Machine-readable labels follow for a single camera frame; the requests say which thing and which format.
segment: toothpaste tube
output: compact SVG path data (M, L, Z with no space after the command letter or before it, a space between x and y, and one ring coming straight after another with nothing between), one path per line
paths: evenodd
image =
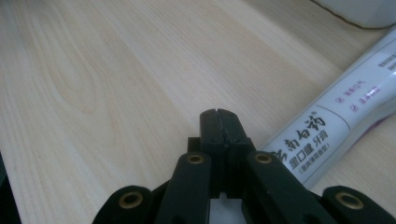
M367 131L396 111L396 28L353 63L262 151L311 188Z

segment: wooden table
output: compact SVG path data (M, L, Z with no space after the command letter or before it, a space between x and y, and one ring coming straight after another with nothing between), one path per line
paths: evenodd
M387 30L311 1L3 0L0 149L23 223L90 223L115 190L170 178L199 115L264 145ZM313 191L344 185L396 216L396 117Z

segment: brass insert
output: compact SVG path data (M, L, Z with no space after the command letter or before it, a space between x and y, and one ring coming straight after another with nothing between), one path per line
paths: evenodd
M187 161L188 161L189 163L191 163L191 164L199 164L199 163L204 162L204 157L203 157L203 156L200 156L200 155L190 155L190 156L187 158Z
M119 205L121 208L130 209L139 206L143 202L143 195L139 191L132 191L120 197Z
M350 209L359 210L364 207L364 203L358 197L344 191L336 193L335 199Z
M257 154L254 159L260 163L270 163L272 161L271 157L264 154Z

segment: light wood surface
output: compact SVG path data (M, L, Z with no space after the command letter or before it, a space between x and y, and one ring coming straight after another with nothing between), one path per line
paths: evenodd
M199 115L261 147L387 30L310 1L0 0L0 149L23 223L91 223L115 190L170 178ZM314 187L396 216L396 117Z

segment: black plastic part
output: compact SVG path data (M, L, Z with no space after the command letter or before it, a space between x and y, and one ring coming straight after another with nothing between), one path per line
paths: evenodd
M200 120L201 151L213 161L211 197L218 198L221 192L225 192L228 198L241 198L245 186L243 167L246 156L256 149L235 113L211 109L202 113ZM189 149L196 141L189 141Z
M347 187L327 188L323 206L339 223L396 223L396 219L366 195Z
M224 188L224 158L226 151L224 148L224 137L217 111L212 109L202 113L200 116L200 126L200 150L209 155L213 161L210 180L210 196L212 198L218 198Z
M226 143L224 191L230 199L241 198L246 185L246 157L256 149L235 113L223 109L218 113Z
M247 164L250 173L248 183L271 223L336 223L272 154L252 152L247 156Z
M209 199L225 192L228 198L242 198L247 224L396 224L394 217L354 189L329 188L323 198L306 190L277 157L255 151L234 113L207 110L200 120L201 137L189 138L188 153L179 158L168 182L152 192L135 186L118 190L93 223L206 224ZM136 194L120 200L131 192L139 192L143 200L122 208L121 202L136 201Z
M206 224L209 219L211 160L205 153L180 157L163 195L155 224Z
M152 193L148 189L138 186L119 189L103 205L93 224L147 224L152 200Z
M21 219L9 185L6 167L0 154L0 223L20 224Z

